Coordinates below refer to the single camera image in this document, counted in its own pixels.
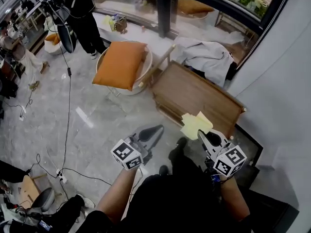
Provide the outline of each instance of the yellow paper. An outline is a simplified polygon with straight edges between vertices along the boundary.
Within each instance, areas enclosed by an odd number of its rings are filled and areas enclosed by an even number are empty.
[[[182,116],[184,126],[181,132],[191,140],[198,139],[198,130],[202,130],[204,133],[208,133],[213,124],[200,112],[197,116],[190,115],[189,113]]]

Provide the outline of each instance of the power strip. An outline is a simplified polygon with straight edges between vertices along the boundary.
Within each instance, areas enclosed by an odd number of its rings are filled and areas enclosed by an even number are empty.
[[[60,178],[60,180],[64,183],[64,184],[66,184],[67,183],[67,179],[66,179],[66,177],[60,172],[60,170],[58,169],[58,170],[56,170],[56,174],[57,174],[57,176],[59,176],[59,178]]]

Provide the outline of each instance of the window frame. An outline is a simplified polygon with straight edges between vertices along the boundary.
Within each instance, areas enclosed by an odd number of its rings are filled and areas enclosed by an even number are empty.
[[[157,4],[158,9],[158,30],[160,37],[169,37],[172,33],[171,30],[171,11],[176,9],[176,0],[160,0]],[[272,0],[266,14],[260,20],[256,18],[251,12],[237,5],[230,0],[197,0],[204,4],[207,4],[221,12],[226,13],[228,16],[236,19],[246,27],[254,31],[258,36],[258,41],[249,51],[249,53],[239,63],[236,72],[238,72],[242,65],[248,60],[251,54],[256,50],[258,45],[264,39],[273,26],[274,22],[283,10],[287,0]]]

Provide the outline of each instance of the equipment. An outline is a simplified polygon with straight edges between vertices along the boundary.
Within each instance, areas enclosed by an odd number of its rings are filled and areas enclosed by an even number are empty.
[[[53,23],[57,26],[61,42],[69,53],[73,53],[76,47],[77,38],[71,27],[66,24],[70,16],[70,9],[65,6],[65,0],[43,0],[43,8]]]
[[[234,146],[217,130],[210,130],[207,134],[199,130],[198,138],[207,153],[207,167],[211,168],[213,163],[214,170],[226,177],[240,170],[247,159],[239,146]]]
[[[152,158],[151,149],[163,135],[163,125],[145,125],[139,127],[133,134],[120,140],[111,150],[116,161],[126,170],[133,169]]]

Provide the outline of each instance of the wooden tray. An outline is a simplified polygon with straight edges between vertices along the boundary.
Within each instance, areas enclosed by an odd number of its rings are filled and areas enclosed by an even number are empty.
[[[213,123],[214,129],[230,137],[243,112],[243,105],[215,84],[207,81],[175,61],[152,85],[154,100],[166,108],[174,120],[200,111]]]

